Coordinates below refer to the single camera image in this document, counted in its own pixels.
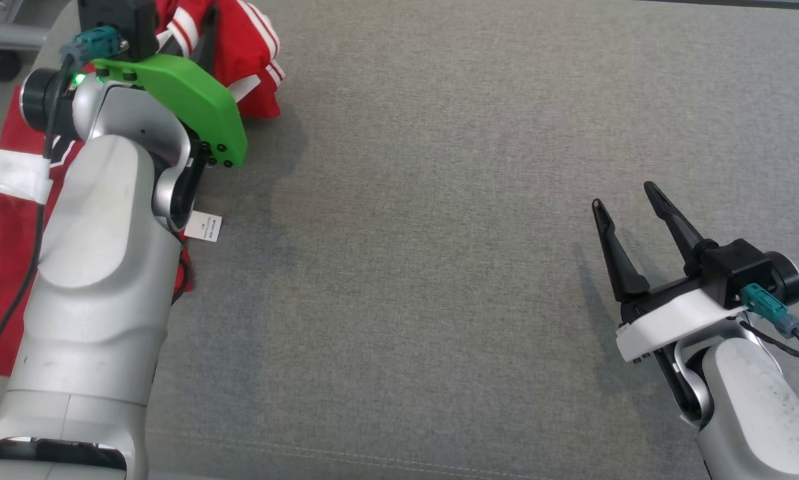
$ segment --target caster wheel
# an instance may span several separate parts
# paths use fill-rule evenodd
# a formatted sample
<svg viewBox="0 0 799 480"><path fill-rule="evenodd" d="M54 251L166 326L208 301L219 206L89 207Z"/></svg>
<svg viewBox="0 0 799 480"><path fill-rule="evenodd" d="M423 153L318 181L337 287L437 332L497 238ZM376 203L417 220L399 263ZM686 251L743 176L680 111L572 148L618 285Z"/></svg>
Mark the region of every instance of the caster wheel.
<svg viewBox="0 0 799 480"><path fill-rule="evenodd" d="M0 51L0 82L13 80L21 72L21 58L15 51Z"/></svg>

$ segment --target red cloth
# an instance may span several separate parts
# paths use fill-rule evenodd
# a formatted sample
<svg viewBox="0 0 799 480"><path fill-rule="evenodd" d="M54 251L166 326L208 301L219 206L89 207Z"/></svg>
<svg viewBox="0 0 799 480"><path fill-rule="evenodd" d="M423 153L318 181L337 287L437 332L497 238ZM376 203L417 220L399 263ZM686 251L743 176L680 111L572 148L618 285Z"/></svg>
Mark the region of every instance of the red cloth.
<svg viewBox="0 0 799 480"><path fill-rule="evenodd" d="M284 72L275 58L280 42L269 17L244 0L156 0L158 39L174 36L184 57L201 37L201 19L211 4L219 6L216 39L216 79L231 90L246 117L281 115L275 92Z"/></svg>
<svg viewBox="0 0 799 480"><path fill-rule="evenodd" d="M43 148L43 133L34 131L25 124L19 111L19 87L11 100L9 114L3 125L0 138L0 149L15 150L27 153L39 153ZM45 207L45 219L53 212L55 200L61 193L61 186L65 180L65 173L82 142L67 142L56 139L53 150L53 163L49 170L49 177L53 180L53 188ZM0 320L11 301L17 295L17 290L23 283L25 271L28 268L35 242L35 212L37 204L33 201L20 200L0 194ZM183 250L181 254L187 265L191 265L189 252ZM177 268L177 283L183 281L183 267ZM192 289L192 278L188 279L187 291ZM21 338L23 337L23 312L29 291L23 301L15 310L9 320L2 337L0 338L0 375L10 375Z"/></svg>

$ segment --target cable connector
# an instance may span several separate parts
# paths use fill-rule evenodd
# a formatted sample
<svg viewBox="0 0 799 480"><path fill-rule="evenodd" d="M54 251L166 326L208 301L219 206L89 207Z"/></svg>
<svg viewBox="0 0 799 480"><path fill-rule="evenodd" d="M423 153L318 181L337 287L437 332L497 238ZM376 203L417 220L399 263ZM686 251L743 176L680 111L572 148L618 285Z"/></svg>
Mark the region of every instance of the cable connector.
<svg viewBox="0 0 799 480"><path fill-rule="evenodd" d="M776 331L786 339L793 338L793 331L799 330L799 319L788 313L786 304L781 303L758 283L750 283L744 288L741 302L753 313L771 322Z"/></svg>
<svg viewBox="0 0 799 480"><path fill-rule="evenodd" d="M104 25L74 35L70 43L61 46L59 55L62 61L72 55L74 61L71 70L80 70L86 63L97 58L115 57L128 46L123 43L125 42L122 42L117 30Z"/></svg>

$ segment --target red garment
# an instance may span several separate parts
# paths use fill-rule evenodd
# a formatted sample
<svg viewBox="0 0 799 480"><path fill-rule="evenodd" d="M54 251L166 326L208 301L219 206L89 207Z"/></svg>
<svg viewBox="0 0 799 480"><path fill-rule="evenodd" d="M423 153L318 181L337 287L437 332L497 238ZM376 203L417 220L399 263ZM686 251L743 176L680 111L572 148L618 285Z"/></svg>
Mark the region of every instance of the red garment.
<svg viewBox="0 0 799 480"><path fill-rule="evenodd" d="M275 58L280 42L269 17L244 0L156 0L158 39L174 36L184 57L201 37L201 19L211 4L219 6L216 79L231 90L240 113L253 118L281 115L275 92L284 72Z"/></svg>
<svg viewBox="0 0 799 480"><path fill-rule="evenodd" d="M34 131L25 124L21 110L19 110L19 87L15 88L9 106L9 114L3 125L0 138L0 149L15 150L27 153L39 153L43 148L43 133ZM49 177L53 180L53 187L45 207L45 220L53 212L55 200L61 193L61 186L65 180L65 173L82 142L68 142L56 137L53 149L53 160L49 170ZM33 201L21 200L8 195L0 194L0 320L11 301L17 295L17 290L23 283L25 271L29 266L31 250L35 242L35 212L37 204ZM183 250L180 257L191 265L189 252ZM192 289L192 278L187 283L187 291ZM183 267L177 268L177 283L183 281ZM23 313L29 291L23 301L15 310L9 320L2 337L0 338L0 375L10 375L21 338L23 337Z"/></svg>

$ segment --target gray tablecloth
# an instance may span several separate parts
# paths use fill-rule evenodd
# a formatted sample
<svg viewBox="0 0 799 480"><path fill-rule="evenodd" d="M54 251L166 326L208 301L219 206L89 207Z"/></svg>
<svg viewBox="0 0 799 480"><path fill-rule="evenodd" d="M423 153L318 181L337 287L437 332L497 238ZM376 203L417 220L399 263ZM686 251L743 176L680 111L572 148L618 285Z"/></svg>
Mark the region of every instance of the gray tablecloth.
<svg viewBox="0 0 799 480"><path fill-rule="evenodd" d="M153 467L707 478L658 367L617 353L590 203L655 285L681 261L647 179L705 235L799 265L799 12L259 6L283 115L248 121L246 165L202 183L223 227L192 244L195 292L171 312ZM799 394L799 362L778 358Z"/></svg>

